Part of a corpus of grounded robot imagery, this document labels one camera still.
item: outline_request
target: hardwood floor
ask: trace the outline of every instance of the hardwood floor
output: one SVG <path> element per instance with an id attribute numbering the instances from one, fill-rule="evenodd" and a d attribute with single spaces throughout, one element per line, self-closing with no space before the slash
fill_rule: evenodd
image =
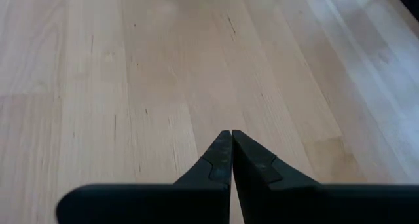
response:
<path id="1" fill-rule="evenodd" d="M 0 0 L 1 223 L 171 183 L 226 129 L 321 182 L 419 183 L 418 21 L 399 0 Z"/>

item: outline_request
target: wood grain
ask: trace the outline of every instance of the wood grain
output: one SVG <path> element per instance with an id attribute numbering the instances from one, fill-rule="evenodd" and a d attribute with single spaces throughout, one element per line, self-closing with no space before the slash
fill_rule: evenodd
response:
<path id="1" fill-rule="evenodd" d="M 418 183 L 418 62 L 399 0 L 0 0 L 0 222 L 171 183 L 231 129 L 321 182 Z"/>

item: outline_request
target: wooden floor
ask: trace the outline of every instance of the wooden floor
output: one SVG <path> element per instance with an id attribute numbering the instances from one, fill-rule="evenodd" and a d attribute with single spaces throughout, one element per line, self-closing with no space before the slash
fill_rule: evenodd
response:
<path id="1" fill-rule="evenodd" d="M 399 0 L 0 0 L 0 223 L 173 182 L 233 128 L 318 181 L 419 183 L 419 23 Z"/>

